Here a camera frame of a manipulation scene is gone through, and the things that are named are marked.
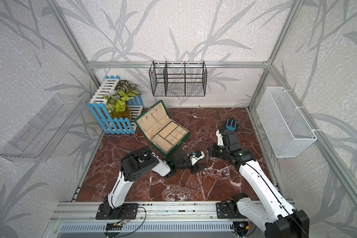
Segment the green jewelry box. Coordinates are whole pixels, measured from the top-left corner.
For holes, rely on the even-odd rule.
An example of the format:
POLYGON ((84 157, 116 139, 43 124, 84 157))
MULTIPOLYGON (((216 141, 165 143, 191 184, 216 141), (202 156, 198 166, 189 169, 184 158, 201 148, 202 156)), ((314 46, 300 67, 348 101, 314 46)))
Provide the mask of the green jewelry box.
POLYGON ((190 137, 188 129, 174 121, 162 100, 134 119, 138 129, 163 156, 170 158, 190 137))

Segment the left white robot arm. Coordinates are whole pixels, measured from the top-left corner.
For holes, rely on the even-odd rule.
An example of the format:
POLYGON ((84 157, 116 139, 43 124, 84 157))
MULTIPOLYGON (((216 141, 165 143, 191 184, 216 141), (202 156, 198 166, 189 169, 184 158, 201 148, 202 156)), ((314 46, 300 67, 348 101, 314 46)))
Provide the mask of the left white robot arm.
POLYGON ((104 208, 109 214, 120 210, 133 183, 150 171, 164 178, 170 178, 177 170, 190 169, 192 174, 201 172, 206 165, 201 164, 205 158, 203 151, 197 150, 190 155, 180 150, 173 161, 164 161, 149 146, 137 149, 121 158, 118 179, 112 191, 104 199, 104 208))

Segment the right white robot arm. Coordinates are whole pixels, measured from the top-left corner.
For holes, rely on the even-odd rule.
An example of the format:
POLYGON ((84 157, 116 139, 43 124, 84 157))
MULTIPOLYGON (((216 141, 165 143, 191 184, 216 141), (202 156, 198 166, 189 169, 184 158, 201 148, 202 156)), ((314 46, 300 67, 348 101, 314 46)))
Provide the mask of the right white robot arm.
POLYGON ((309 217, 303 210, 296 210, 276 189, 255 156, 242 148, 236 132, 217 131, 216 135, 217 142, 208 148, 210 156, 233 165, 262 203, 258 206, 241 193, 230 201, 232 211, 249 218, 267 238, 307 238, 309 217))

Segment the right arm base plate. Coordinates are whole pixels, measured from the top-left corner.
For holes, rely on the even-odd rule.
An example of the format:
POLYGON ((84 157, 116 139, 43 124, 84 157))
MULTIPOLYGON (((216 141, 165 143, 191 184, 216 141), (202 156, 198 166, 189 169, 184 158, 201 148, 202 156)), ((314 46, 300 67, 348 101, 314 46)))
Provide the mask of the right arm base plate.
POLYGON ((243 216, 236 210, 230 202, 221 201, 216 203, 216 211, 218 219, 237 219, 243 216))

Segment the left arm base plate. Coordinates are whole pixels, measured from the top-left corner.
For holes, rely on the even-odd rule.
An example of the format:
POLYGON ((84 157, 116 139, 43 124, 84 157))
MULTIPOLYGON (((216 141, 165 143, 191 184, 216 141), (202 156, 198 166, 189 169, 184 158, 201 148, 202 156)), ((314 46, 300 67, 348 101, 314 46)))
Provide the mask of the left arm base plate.
POLYGON ((134 220, 137 215, 137 203, 125 203, 118 208, 111 208, 108 203, 99 205, 96 220, 134 220))

